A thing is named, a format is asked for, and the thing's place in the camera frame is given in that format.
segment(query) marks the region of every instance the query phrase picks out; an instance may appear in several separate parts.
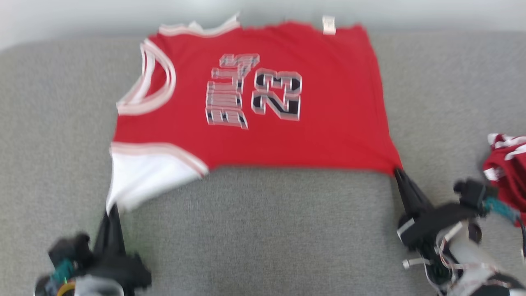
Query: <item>robotic arm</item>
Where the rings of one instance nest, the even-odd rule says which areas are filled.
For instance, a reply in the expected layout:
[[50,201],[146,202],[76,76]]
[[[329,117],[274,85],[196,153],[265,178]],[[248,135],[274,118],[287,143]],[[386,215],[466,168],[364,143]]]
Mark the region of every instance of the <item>robotic arm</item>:
[[406,269],[424,264],[426,277],[440,296],[526,296],[525,286],[502,273],[478,247],[482,232],[474,220],[488,214],[494,188],[473,180],[459,182],[454,190],[460,202],[435,208],[402,169],[396,169],[395,177],[405,209],[397,233],[409,250],[420,254],[404,261]]

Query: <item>gray fabric surface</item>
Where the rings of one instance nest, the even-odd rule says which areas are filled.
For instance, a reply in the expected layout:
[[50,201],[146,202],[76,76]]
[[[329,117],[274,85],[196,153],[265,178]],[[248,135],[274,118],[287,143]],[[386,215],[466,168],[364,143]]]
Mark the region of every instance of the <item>gray fabric surface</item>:
[[[526,126],[526,34],[375,33],[392,138],[436,203],[482,178],[490,132]],[[115,102],[139,38],[56,41],[0,56],[0,294],[32,294],[61,235],[94,235],[109,188]],[[402,212],[372,172],[223,168],[122,217],[153,273],[143,295],[434,295],[405,271]],[[482,246],[522,281],[520,233],[481,222]]]

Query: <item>white background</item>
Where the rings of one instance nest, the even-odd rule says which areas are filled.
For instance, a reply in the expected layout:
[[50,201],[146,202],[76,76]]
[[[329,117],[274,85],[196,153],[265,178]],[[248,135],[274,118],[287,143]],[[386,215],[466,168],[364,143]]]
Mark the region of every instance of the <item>white background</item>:
[[526,31],[526,0],[0,0],[0,50],[49,38],[145,36],[161,23],[220,24],[241,12],[243,26],[296,19],[356,21],[369,29]]

